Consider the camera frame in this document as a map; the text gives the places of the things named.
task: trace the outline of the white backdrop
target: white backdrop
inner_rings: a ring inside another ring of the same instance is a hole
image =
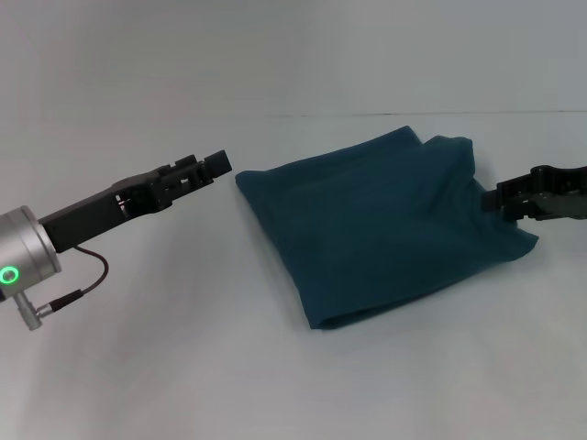
[[[188,154],[226,149],[236,171],[263,170],[404,125],[472,138],[488,186],[584,166],[586,12],[2,0],[0,204],[43,216]],[[110,276],[38,332],[0,307],[1,436],[584,438],[587,223],[525,221],[540,235],[526,258],[310,331],[233,176],[89,242]],[[35,303],[100,272],[73,251],[61,261]]]

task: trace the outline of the black cable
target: black cable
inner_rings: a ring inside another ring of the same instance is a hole
[[[86,255],[89,255],[91,257],[95,257],[95,258],[99,259],[100,261],[102,261],[102,264],[104,264],[104,272],[102,272],[102,275],[100,276],[100,278],[98,278],[98,280],[94,284],[92,284],[90,287],[88,287],[87,289],[84,289],[84,290],[78,289],[77,291],[73,291],[71,293],[68,293],[67,295],[61,296],[60,298],[51,301],[49,303],[49,306],[53,312],[57,312],[58,310],[65,307],[66,305],[69,305],[69,304],[73,303],[74,301],[79,300],[86,293],[91,292],[93,289],[98,287],[100,284],[102,284],[102,281],[105,280],[106,276],[108,275],[108,271],[110,270],[110,265],[108,265],[108,261],[106,260],[106,258],[102,257],[100,254],[93,252],[92,250],[84,249],[83,247],[79,247],[79,246],[74,246],[73,248],[76,250],[79,250],[80,252],[82,252]]]
[[[86,293],[91,292],[93,289],[95,289],[100,284],[102,284],[102,281],[104,281],[106,279],[106,277],[108,276],[108,271],[110,270],[110,265],[108,264],[108,261],[106,260],[106,258],[102,257],[100,254],[98,254],[96,252],[93,252],[92,250],[84,249],[83,247],[79,247],[79,246],[74,246],[73,248],[75,250],[79,250],[80,252],[82,252],[86,255],[89,255],[91,257],[99,259],[100,261],[102,261],[102,264],[104,264],[104,272],[102,272],[102,275],[100,276],[100,278],[98,278],[98,280],[94,284],[92,284],[90,287],[82,290],[82,295],[85,295]]]

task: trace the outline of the teal cloth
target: teal cloth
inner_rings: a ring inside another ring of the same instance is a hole
[[[481,211],[472,142],[408,126],[237,185],[292,275],[312,328],[336,328],[530,252],[537,237]]]

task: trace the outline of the green led ring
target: green led ring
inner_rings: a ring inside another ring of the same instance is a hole
[[[14,273],[14,278],[12,280],[7,280],[5,278],[5,275],[8,272]],[[20,273],[18,272],[18,269],[13,266],[6,266],[0,270],[0,282],[2,284],[13,284],[18,281],[18,277],[20,277]]]

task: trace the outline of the folded towel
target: folded towel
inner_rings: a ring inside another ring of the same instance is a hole
[[[472,142],[408,126],[237,185],[292,275],[312,328],[393,309],[530,252],[537,237],[483,213]]]

